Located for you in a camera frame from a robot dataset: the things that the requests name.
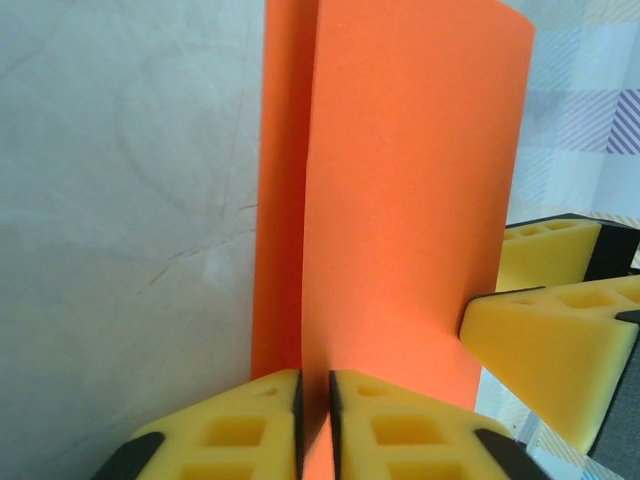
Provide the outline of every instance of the yellow foam block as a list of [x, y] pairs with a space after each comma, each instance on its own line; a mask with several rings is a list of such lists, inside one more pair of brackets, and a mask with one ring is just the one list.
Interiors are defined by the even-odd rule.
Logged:
[[[296, 410], [301, 405], [299, 371], [262, 377], [144, 426], [94, 479], [299, 478]], [[131, 473], [136, 462], [137, 476]]]
[[496, 291], [582, 282], [601, 225], [553, 219], [504, 232]]
[[592, 445], [638, 335], [640, 276], [472, 300], [463, 344], [583, 453]]
[[[482, 415], [355, 371], [332, 372], [330, 388], [337, 480], [548, 478]], [[506, 442], [502, 459], [483, 434]]]

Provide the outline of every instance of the white wall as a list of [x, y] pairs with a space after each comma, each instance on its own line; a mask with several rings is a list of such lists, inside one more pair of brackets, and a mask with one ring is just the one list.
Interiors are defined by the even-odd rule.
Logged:
[[0, 472], [247, 379], [261, 0], [0, 7]]

